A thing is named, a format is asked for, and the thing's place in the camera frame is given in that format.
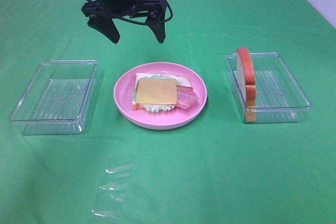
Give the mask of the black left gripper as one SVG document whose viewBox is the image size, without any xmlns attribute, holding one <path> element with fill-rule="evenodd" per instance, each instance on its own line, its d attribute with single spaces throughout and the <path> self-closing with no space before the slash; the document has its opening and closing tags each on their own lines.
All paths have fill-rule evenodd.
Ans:
<svg viewBox="0 0 336 224">
<path fill-rule="evenodd" d="M 111 42 L 117 44 L 120 34 L 111 19 L 146 17 L 145 24 L 152 30 L 157 41 L 164 43 L 165 18 L 168 2 L 166 0 L 88 0 L 82 7 L 85 16 L 90 16 L 88 26 L 105 35 Z"/>
</svg>

